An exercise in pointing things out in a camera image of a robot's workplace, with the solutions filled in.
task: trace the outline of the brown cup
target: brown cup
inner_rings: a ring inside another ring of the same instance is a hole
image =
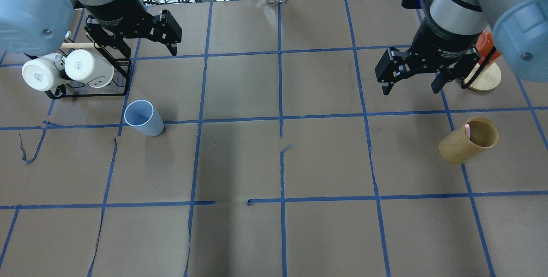
[[[470,125],[470,139],[464,125]],[[499,142],[499,130],[485,117],[472,117],[440,142],[440,153],[451,164],[463,164]]]

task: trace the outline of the cup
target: cup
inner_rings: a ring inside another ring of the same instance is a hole
[[[470,138],[465,126],[470,126]],[[451,164],[463,164],[499,142],[499,130],[485,117],[472,117],[440,142],[440,153]]]
[[[164,121],[148,100],[139,99],[125,108],[124,120],[145,135],[156,136],[164,130]]]
[[[84,49],[78,49],[68,55],[65,72],[71,79],[94,88],[102,88],[112,80],[114,66],[99,55]]]
[[[61,78],[59,72],[63,70],[65,57],[51,53],[41,58],[30,60],[23,65],[21,73],[25,82],[35,90],[53,90],[70,80]]]

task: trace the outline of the bamboo cup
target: bamboo cup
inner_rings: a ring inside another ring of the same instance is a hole
[[[470,126],[470,139],[465,125]],[[499,142],[499,130],[485,117],[472,117],[440,142],[440,153],[451,164],[463,164]]]

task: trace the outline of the white cup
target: white cup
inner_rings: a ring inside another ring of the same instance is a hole
[[[124,120],[145,135],[159,135],[164,130],[164,121],[148,100],[139,99],[125,108]]]
[[[71,79],[94,88],[102,88],[112,80],[114,66],[103,57],[78,49],[68,55],[65,72]]]
[[[59,72],[65,67],[65,57],[51,53],[30,60],[23,65],[21,73],[25,82],[35,90],[53,90],[70,80],[61,78]]]

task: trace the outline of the white mug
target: white mug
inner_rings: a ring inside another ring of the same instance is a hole
[[[51,53],[25,63],[21,69],[25,82],[35,90],[53,90],[70,80],[61,78],[59,72],[65,67],[65,57]]]
[[[102,88],[112,80],[114,66],[103,57],[78,49],[68,55],[65,72],[71,79],[94,88]]]

